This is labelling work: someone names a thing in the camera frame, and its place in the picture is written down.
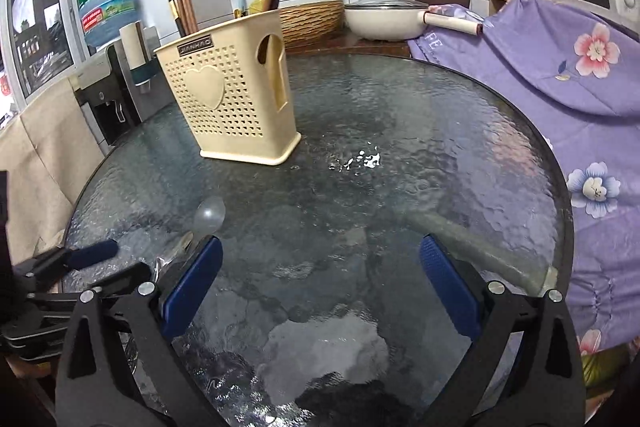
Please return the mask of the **steel spoon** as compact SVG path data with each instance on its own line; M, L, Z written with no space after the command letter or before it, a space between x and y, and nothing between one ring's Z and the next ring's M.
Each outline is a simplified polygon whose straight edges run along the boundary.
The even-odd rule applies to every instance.
M183 234L183 236L178 239L178 242L175 243L174 246L170 247L168 251L165 251L155 259L153 269L155 283L166 273L171 263L180 261L186 257L186 253L192 242L193 233L186 232L186 234Z

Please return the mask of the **clear plastic spoon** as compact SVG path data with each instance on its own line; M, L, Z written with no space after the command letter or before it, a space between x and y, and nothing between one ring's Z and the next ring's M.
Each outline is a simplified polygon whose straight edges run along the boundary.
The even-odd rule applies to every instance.
M209 196L201 202L194 213L191 232L192 244L198 245L206 236L214 235L224 224L226 205L217 195Z

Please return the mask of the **black gold-tipped chopstick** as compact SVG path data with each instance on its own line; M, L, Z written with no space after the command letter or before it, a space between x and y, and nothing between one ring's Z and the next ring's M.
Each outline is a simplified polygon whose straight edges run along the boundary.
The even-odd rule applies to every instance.
M168 0L168 3L170 6L171 15L174 18L180 37L184 38L187 35L189 35L189 31L188 31L188 28L186 27L186 24L182 20L182 16L180 15L178 2L176 0Z

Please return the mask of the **beige cloth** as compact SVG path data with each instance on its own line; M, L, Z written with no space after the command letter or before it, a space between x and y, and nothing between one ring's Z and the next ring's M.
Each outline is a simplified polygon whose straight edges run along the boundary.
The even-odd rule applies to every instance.
M51 84L1 131L9 173L9 251L14 265L62 239L104 154L68 78Z

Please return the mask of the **round glass table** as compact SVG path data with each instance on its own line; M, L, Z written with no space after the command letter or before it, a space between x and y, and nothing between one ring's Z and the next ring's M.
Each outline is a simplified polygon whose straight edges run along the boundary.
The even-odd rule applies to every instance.
M66 233L119 253L63 287L154 268L220 196L224 264L174 343L213 406L233 426L408 426L470 344L421 269L422 237L514 291L566 289L563 173L520 112L450 70L328 54L290 58L288 77L302 139L279 166L203 158L174 104L123 139Z

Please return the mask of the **water dispenser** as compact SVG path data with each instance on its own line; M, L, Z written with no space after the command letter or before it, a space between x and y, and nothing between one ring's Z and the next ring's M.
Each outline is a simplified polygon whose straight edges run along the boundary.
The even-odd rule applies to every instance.
M155 75L137 86L120 39L104 46L79 67L76 100L99 144L115 145L175 102L160 65L154 67Z

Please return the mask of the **cream plastic utensil holder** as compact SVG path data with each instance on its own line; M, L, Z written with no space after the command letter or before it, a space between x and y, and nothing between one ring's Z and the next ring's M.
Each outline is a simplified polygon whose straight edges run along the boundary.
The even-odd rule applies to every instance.
M277 166L302 139L277 11L203 29L155 54L201 156Z

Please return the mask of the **purple floral cloth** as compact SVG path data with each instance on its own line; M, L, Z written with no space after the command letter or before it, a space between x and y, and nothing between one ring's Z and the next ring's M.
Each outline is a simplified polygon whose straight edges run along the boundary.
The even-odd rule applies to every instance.
M584 355L639 337L639 43L593 14L509 0L480 17L457 4L433 15L480 35L427 26L414 58L475 78L529 118L565 176L575 230L567 304Z

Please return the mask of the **white frying pan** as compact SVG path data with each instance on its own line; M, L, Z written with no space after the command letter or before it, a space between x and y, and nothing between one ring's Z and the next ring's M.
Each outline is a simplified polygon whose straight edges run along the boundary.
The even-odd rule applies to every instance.
M427 28L479 36L484 20L457 4L428 5L411 0L362 0L344 6L348 28L358 37L378 41L419 38Z

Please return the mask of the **woven basket sink bowl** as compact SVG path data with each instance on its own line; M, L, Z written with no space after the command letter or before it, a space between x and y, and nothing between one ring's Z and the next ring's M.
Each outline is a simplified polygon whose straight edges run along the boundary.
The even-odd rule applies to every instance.
M344 3L322 1L280 9L283 41L288 51L306 48L342 29Z

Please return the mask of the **yellow soap bottle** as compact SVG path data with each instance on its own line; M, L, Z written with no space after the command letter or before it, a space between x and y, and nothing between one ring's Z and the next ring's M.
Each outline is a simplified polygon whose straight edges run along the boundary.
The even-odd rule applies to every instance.
M252 0L248 6L248 14L254 15L264 10L264 0Z

